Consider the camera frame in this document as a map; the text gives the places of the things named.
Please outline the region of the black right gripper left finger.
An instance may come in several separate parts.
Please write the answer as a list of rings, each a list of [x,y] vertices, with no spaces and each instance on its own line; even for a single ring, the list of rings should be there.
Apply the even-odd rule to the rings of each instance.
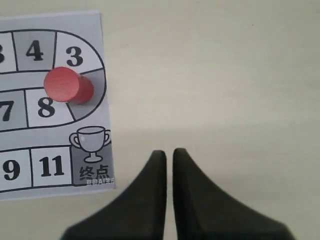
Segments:
[[[167,207],[167,157],[154,150],[134,181],[112,202],[68,227],[63,240],[162,240]]]

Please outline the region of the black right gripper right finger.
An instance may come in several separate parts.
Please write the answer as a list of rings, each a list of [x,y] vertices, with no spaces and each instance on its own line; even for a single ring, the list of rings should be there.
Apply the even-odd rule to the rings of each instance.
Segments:
[[[235,199],[198,167],[185,148],[172,160],[173,207],[179,240],[292,240],[289,228]]]

